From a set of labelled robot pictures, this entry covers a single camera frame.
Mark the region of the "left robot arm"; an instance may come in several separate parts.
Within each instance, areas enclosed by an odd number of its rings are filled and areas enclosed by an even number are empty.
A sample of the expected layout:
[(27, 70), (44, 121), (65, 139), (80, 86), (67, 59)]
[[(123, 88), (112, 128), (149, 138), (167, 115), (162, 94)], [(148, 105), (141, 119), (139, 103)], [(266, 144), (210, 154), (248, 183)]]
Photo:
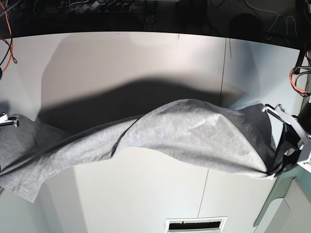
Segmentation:
[(296, 166), (311, 171), (311, 58), (306, 50), (299, 52), (289, 80), (294, 92), (303, 98), (300, 113), (290, 115), (280, 104), (267, 104), (262, 109), (283, 124), (272, 171), (276, 176)]

